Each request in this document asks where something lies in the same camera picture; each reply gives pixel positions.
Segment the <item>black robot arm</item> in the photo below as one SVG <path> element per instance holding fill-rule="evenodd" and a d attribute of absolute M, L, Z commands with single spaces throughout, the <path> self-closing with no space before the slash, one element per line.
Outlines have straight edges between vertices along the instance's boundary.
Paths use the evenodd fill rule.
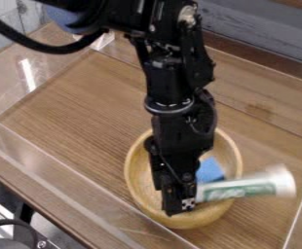
<path fill-rule="evenodd" d="M 146 77 L 144 108 L 152 134 L 144 141 L 155 190 L 169 216 L 190 211 L 198 200 L 199 158 L 214 148 L 218 111 L 206 86 L 215 62 L 203 42 L 195 0 L 34 0 L 80 39 L 52 46 L 28 38 L 0 19 L 0 34 L 50 54 L 75 53 L 111 30 L 132 44 Z"/>

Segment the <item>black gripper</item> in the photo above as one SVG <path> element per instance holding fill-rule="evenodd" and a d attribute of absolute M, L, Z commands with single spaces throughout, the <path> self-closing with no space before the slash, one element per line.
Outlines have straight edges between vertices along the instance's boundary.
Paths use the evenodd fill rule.
<path fill-rule="evenodd" d="M 152 135 L 144 142 L 152 181 L 162 191 L 166 215 L 195 207 L 199 158 L 214 148 L 218 112 L 214 105 L 147 106 Z"/>

